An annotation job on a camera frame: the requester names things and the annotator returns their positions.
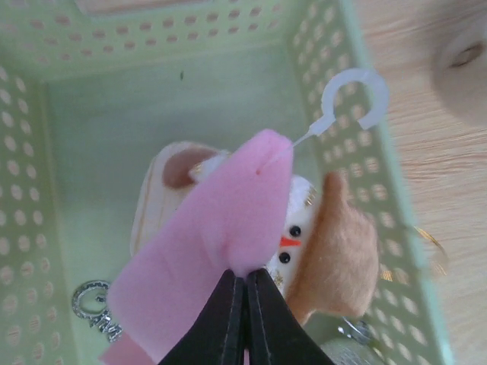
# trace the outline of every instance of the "green plastic basket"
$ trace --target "green plastic basket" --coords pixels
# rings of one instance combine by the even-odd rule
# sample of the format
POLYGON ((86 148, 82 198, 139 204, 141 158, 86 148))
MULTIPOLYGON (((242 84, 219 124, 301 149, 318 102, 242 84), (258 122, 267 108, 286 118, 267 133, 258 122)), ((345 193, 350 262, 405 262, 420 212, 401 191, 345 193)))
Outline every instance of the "green plastic basket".
MULTIPOLYGON (((87 15, 72 0, 0 2, 0 363, 90 365, 107 348, 70 307, 75 288, 113 280, 129 260, 145 171, 172 141, 234 150, 263 128, 296 139, 321 115, 337 72, 367 67, 348 0, 213 0, 87 15)), ((317 186, 348 172, 376 217, 381 281, 365 318, 388 365, 453 363, 387 125, 355 120, 369 96, 350 84, 338 121, 296 151, 317 186)), ((340 321, 313 318, 316 341, 340 321)))

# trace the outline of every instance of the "wooden table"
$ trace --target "wooden table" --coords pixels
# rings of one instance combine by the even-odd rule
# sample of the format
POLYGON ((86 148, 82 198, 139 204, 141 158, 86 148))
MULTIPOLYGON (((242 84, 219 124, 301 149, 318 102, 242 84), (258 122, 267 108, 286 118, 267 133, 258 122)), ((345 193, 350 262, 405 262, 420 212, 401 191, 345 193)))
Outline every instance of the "wooden table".
POLYGON ((441 45, 487 12, 487 2, 355 2, 391 90, 390 131, 416 213, 450 256, 438 293, 457 363, 480 365, 487 358, 487 124, 474 129, 443 108, 431 64, 441 45))

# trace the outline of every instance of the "tan felt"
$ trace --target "tan felt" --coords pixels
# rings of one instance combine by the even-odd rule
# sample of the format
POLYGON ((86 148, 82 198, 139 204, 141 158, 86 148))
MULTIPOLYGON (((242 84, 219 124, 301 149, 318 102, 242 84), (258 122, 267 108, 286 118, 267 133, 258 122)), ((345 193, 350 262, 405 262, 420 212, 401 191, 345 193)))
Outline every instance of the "tan felt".
POLYGON ((162 182, 172 189, 182 189, 193 183, 188 172, 197 164, 216 155, 211 148, 188 148, 170 157, 162 172, 162 182))
POLYGON ((379 274, 374 224, 347 202, 348 184, 328 173, 313 232, 286 301, 300 324, 314 312, 362 316, 379 274))

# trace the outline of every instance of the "black bead eye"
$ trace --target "black bead eye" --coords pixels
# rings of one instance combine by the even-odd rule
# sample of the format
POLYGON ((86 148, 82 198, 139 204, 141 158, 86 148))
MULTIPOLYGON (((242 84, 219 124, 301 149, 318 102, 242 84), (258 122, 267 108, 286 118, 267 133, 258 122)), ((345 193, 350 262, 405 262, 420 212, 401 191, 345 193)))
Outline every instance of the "black bead eye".
POLYGON ((292 226, 289 228, 289 234, 292 237, 299 237, 301 235, 301 228, 298 226, 292 226))
POLYGON ((279 261, 283 264, 287 264, 291 261, 291 255, 289 255, 287 252, 283 252, 281 255, 279 255, 279 261))

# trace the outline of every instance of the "orange carrot nose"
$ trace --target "orange carrot nose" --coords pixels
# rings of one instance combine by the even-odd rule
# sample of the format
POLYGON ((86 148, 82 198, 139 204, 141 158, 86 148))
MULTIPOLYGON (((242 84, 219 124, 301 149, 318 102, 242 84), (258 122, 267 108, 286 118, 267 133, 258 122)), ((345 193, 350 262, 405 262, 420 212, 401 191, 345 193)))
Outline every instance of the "orange carrot nose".
POLYGON ((299 246, 299 245, 301 245, 300 240, 292 240, 287 237, 281 237, 281 244, 280 244, 281 247, 299 246))

